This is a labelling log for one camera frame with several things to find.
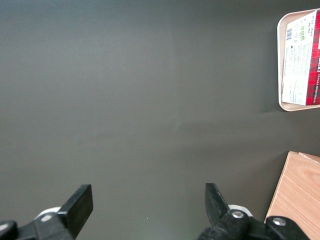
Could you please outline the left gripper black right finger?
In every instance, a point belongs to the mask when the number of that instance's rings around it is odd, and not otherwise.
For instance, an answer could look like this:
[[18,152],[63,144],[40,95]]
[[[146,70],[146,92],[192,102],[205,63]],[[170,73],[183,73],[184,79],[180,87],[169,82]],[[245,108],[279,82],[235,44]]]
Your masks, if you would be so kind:
[[265,222],[256,220],[239,205],[229,205],[214,183],[205,184],[205,210],[210,227],[198,240],[308,240],[309,237],[293,220],[278,215]]

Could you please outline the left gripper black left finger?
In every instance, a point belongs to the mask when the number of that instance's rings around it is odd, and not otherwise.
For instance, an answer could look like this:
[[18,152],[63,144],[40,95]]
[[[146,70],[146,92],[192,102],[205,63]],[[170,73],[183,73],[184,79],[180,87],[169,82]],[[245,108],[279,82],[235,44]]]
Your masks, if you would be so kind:
[[31,222],[18,226],[14,220],[0,222],[2,240],[75,240],[93,211],[90,184],[81,185],[62,205],[40,212]]

